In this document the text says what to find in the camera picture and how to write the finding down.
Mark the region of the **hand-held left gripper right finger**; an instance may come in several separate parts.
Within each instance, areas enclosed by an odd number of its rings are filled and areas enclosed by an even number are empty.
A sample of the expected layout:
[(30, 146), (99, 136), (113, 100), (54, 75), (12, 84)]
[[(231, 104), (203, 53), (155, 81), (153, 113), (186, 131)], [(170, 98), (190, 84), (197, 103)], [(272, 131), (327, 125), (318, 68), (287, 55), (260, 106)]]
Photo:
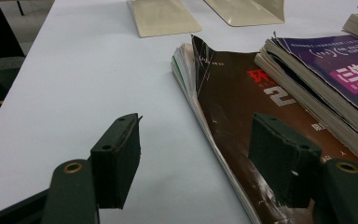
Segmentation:
[(306, 208), (312, 173), (322, 150), (280, 119), (255, 113), (248, 158), (274, 193), (277, 205)]

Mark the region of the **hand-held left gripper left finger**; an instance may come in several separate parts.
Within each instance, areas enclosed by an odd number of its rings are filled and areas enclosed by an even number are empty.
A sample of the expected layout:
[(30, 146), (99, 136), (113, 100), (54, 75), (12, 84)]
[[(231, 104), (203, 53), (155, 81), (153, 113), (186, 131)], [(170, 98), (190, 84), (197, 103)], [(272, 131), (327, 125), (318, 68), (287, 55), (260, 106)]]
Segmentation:
[(100, 208), (124, 207), (141, 158), (139, 122), (137, 113), (116, 119), (90, 150)]

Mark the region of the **dark brown glossy magazine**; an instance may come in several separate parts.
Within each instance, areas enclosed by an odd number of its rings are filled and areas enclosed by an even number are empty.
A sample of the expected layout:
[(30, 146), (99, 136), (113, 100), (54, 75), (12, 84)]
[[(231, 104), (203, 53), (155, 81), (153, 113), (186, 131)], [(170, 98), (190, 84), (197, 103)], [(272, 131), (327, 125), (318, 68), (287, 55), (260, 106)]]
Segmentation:
[[(171, 65), (252, 224), (358, 224), (358, 158), (255, 64), (254, 53), (215, 51), (192, 36)], [(255, 113), (280, 119), (322, 150), (308, 207), (277, 205), (248, 158)]]

